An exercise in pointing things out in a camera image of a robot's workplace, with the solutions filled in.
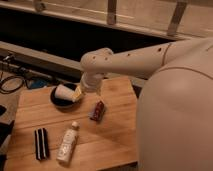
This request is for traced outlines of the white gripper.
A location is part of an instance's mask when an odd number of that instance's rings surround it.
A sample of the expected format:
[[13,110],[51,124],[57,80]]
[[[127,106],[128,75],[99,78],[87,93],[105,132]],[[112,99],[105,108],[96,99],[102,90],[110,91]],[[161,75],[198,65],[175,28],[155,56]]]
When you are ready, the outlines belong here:
[[103,74],[85,72],[81,77],[80,86],[76,87],[72,95],[72,100],[74,102],[79,101],[84,96],[84,92],[96,92],[98,96],[101,96],[101,85],[103,78]]

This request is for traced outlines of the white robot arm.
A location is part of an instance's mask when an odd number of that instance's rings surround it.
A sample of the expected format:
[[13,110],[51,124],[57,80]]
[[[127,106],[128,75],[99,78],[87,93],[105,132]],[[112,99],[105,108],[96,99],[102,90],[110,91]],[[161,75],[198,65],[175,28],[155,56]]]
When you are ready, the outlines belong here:
[[136,114],[139,171],[213,171],[213,37],[81,58],[83,92],[107,73],[145,80]]

